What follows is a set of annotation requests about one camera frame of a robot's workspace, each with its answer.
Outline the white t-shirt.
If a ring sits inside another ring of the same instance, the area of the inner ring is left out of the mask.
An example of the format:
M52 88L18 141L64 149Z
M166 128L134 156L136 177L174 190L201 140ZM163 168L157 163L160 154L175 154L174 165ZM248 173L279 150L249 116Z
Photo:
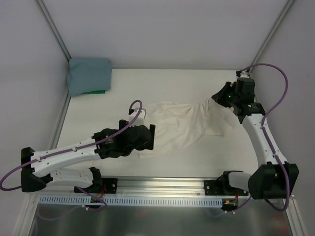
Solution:
M213 99L195 104L163 101L146 107L145 124L154 124L153 150L138 153L140 159L170 154L189 147L201 137L224 136L239 125L238 118L230 108Z

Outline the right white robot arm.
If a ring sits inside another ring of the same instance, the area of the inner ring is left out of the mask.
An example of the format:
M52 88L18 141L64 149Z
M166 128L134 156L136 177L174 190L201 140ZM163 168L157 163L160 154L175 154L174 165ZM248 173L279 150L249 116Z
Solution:
M279 150L267 124L266 113L254 101L255 82L238 78L226 82L212 99L225 108L232 108L239 123L247 132L257 157L258 168L252 174L225 171L220 176L220 190L231 195L243 189L255 200L285 199L292 193L299 169L290 164Z

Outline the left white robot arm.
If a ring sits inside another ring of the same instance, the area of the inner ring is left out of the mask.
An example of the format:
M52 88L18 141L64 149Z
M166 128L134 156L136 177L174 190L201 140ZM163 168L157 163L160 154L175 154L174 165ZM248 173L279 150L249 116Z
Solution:
M103 129L86 140L60 149L34 151L30 147L21 150L21 188L31 193L47 186L72 186L75 193L84 190L99 193L105 184L100 170L89 167L75 170L70 166L86 161L103 160L128 156L134 150L153 150L155 140L154 124L149 126L130 125L121 120L119 129Z

